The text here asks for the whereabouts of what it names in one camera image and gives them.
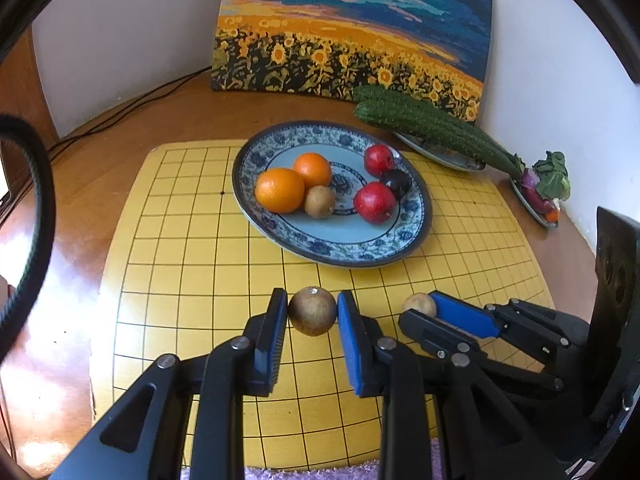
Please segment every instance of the cucumber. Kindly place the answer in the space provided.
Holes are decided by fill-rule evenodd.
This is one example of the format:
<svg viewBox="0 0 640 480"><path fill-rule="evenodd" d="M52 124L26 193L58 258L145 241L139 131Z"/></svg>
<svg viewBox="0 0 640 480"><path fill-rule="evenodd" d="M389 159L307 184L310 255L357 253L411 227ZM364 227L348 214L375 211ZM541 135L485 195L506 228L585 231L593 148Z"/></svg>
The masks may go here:
<svg viewBox="0 0 640 480"><path fill-rule="evenodd" d="M492 143L473 136L451 123L417 113L408 106L384 106L380 101L364 101L356 106L354 115L372 126L382 126L400 133L414 135L434 144L445 146L463 155L482 160L492 168L503 171L515 179L522 176L520 169Z"/></svg>
<svg viewBox="0 0 640 480"><path fill-rule="evenodd" d="M380 102L384 102L385 108L393 106L400 107L401 109L404 109L405 107L411 108L413 110L416 110L417 112L419 111L433 118L433 120L437 121L438 124L452 124L457 128L466 130L471 135L483 139L486 143L492 144L497 151L500 151L511 161L514 166L519 168L521 174L524 170L524 164L520 160L520 158L517 155L513 155L505 150L486 132L484 132L480 128L477 128L476 126L473 126L472 124L467 123L466 121L460 120L459 118L446 113L444 110L437 108L429 101L420 101L418 99L414 99L409 95L402 94L394 90L385 89L380 85L364 85L354 88L353 99L356 102L363 102L366 100L379 100Z"/></svg>

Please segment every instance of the brown table surface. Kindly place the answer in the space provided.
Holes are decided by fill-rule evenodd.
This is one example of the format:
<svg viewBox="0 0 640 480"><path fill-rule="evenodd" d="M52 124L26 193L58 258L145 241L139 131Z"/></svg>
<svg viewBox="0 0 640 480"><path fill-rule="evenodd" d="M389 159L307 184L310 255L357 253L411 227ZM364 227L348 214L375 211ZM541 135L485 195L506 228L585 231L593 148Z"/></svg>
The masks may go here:
<svg viewBox="0 0 640 480"><path fill-rule="evenodd" d="M363 125L352 111L353 104L329 99L213 92L202 75L112 129L79 141L55 162L58 224L52 262L28 326L1 371L18 460L31 475L52 471L90 427L88 317L111 237L147 153L166 142L245 139L293 120L349 124L405 149L389 133ZM558 229L541 227L507 178L488 173L526 234L556 308L589 319L596 277L585 240L564 213ZM0 231L1 268L10 282L20 277L32 231L29 194Z"/></svg>

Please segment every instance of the round fruit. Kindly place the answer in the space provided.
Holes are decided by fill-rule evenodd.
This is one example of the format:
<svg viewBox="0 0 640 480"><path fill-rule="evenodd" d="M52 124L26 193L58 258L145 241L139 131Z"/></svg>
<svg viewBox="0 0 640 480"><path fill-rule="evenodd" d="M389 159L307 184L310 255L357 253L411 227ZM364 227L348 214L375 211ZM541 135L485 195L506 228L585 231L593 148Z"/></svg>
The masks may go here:
<svg viewBox="0 0 640 480"><path fill-rule="evenodd" d="M293 295L287 313L295 329L305 335L318 336L334 325L338 309L329 291L319 286L306 286Z"/></svg>
<svg viewBox="0 0 640 480"><path fill-rule="evenodd" d="M313 186L306 192L305 213L311 218L327 218L334 212L335 191L325 186Z"/></svg>
<svg viewBox="0 0 640 480"><path fill-rule="evenodd" d="M360 216L372 224L382 224L396 208L396 197L380 182L369 182L353 198L353 206Z"/></svg>
<svg viewBox="0 0 640 480"><path fill-rule="evenodd" d="M421 312L425 316L436 317L438 315L436 302L429 294L424 292L416 292L404 300L402 311L404 312L410 308Z"/></svg>
<svg viewBox="0 0 640 480"><path fill-rule="evenodd" d="M375 144L364 152L364 169L373 176L380 176L394 168L394 154L388 146Z"/></svg>
<svg viewBox="0 0 640 480"><path fill-rule="evenodd" d="M331 165L322 155L303 153L293 163L293 171L302 177L307 189L328 186L331 182Z"/></svg>
<svg viewBox="0 0 640 480"><path fill-rule="evenodd" d="M263 208L281 215L293 213L305 199L305 183L293 170L273 168L258 177L254 193Z"/></svg>
<svg viewBox="0 0 640 480"><path fill-rule="evenodd" d="M411 177L401 170L388 170L380 177L380 182L387 186L396 200L400 200L411 189Z"/></svg>

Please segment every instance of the canvas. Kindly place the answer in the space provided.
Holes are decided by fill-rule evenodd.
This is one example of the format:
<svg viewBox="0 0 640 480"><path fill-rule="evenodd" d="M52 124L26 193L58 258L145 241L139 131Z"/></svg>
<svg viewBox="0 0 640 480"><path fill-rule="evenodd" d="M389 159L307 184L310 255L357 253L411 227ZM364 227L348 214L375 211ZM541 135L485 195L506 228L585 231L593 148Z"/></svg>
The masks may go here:
<svg viewBox="0 0 640 480"><path fill-rule="evenodd" d="M491 16L492 0L222 0L211 87L349 100L377 83L473 121Z"/></svg>

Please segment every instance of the blue gripper pad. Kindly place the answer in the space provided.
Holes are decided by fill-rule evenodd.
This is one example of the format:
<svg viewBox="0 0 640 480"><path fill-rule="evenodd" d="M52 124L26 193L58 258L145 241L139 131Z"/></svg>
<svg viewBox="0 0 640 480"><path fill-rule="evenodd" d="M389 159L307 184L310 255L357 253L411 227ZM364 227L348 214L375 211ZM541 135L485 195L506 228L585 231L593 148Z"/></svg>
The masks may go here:
<svg viewBox="0 0 640 480"><path fill-rule="evenodd" d="M381 386L374 376L373 346L350 290L338 294L338 328L354 393L359 397L379 395Z"/></svg>
<svg viewBox="0 0 640 480"><path fill-rule="evenodd" d="M257 318L261 318L261 325L255 339L254 378L259 378L260 389L266 396L273 391L278 381L284 331L287 325L287 291L274 288L267 312Z"/></svg>
<svg viewBox="0 0 640 480"><path fill-rule="evenodd" d="M478 307L439 290L430 292L438 309L438 319L477 337L498 337L500 330L494 320Z"/></svg>

